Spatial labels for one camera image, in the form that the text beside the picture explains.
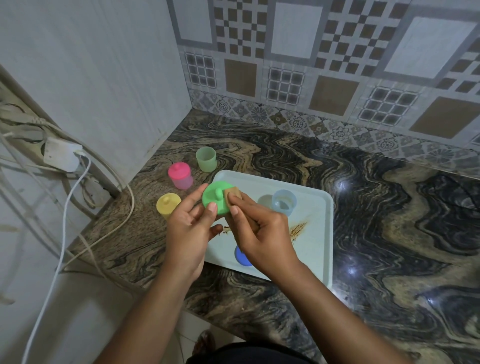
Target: pink cup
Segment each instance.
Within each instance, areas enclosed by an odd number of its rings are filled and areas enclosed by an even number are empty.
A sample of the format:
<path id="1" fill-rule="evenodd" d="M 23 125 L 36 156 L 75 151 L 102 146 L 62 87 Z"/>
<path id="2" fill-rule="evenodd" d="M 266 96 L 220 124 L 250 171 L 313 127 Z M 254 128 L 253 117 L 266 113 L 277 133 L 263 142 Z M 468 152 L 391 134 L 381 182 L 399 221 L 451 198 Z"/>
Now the pink cup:
<path id="1" fill-rule="evenodd" d="M 190 166 L 185 162 L 173 163 L 168 169 L 168 176 L 179 190 L 186 190 L 193 184 Z"/>

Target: fingernail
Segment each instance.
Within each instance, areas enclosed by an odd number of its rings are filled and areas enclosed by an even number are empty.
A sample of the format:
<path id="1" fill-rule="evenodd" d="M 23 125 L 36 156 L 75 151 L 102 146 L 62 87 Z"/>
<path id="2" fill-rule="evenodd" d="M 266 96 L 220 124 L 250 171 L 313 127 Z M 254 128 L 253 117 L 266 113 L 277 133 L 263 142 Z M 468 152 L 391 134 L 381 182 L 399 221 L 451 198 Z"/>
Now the fingernail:
<path id="1" fill-rule="evenodd" d="M 216 213 L 216 203 L 215 203 L 215 202 L 210 202 L 210 203 L 208 204 L 207 208 L 208 208 L 210 211 Z"/>

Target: green cup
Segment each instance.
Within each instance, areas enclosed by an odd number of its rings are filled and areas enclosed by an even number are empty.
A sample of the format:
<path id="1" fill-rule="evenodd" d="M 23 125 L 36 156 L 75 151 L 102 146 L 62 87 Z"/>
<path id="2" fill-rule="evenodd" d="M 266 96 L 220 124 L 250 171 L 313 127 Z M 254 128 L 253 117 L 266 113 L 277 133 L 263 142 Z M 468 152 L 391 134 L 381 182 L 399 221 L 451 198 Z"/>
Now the green cup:
<path id="1" fill-rule="evenodd" d="M 211 172 L 216 168 L 216 151 L 210 146 L 203 146 L 197 153 L 195 153 L 197 157 L 198 166 L 204 172 Z"/>

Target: marble countertop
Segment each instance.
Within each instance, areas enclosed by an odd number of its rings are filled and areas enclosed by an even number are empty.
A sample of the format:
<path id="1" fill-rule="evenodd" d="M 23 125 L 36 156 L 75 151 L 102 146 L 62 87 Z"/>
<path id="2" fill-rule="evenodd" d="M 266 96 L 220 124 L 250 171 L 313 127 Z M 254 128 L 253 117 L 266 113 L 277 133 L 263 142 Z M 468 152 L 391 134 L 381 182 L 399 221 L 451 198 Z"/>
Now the marble countertop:
<path id="1" fill-rule="evenodd" d="M 212 173 L 195 161 L 205 145 L 217 151 Z M 177 161 L 192 167 L 187 191 L 167 176 Z M 103 269 L 147 288 L 165 253 L 157 199 L 167 192 L 184 198 L 223 169 L 329 192 L 334 294 L 418 363 L 478 362 L 480 182 L 316 138 L 192 110 L 133 179 L 130 220 L 93 249 Z M 123 191 L 85 233 L 87 241 L 115 228 L 129 209 Z M 83 259 L 90 262 L 87 254 Z M 269 281 L 206 263 L 184 306 L 244 339 L 267 337 L 321 358 L 291 303 Z"/>

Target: hand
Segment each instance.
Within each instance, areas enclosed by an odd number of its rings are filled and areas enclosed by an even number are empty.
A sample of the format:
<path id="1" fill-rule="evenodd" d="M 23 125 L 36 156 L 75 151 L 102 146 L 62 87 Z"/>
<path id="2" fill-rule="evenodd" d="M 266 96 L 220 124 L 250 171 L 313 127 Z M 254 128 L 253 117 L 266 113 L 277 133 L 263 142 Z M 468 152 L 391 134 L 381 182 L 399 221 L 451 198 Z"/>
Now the hand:
<path id="1" fill-rule="evenodd" d="M 222 232 L 223 226 L 210 227 L 217 217 L 217 205 L 211 202 L 205 208 L 201 203 L 208 184 L 202 184 L 173 210 L 167 222 L 167 252 L 164 265 L 180 270 L 193 282 L 204 266 L 208 242 Z"/>
<path id="2" fill-rule="evenodd" d="M 281 274 L 295 269 L 300 263 L 290 239 L 288 218 L 256 203 L 243 192 L 241 196 L 243 200 L 228 194 L 233 206 L 230 208 L 231 217 L 225 216 L 237 245 L 255 268 L 272 281 L 281 279 Z M 260 226 L 257 234 L 253 233 L 245 215 Z"/>

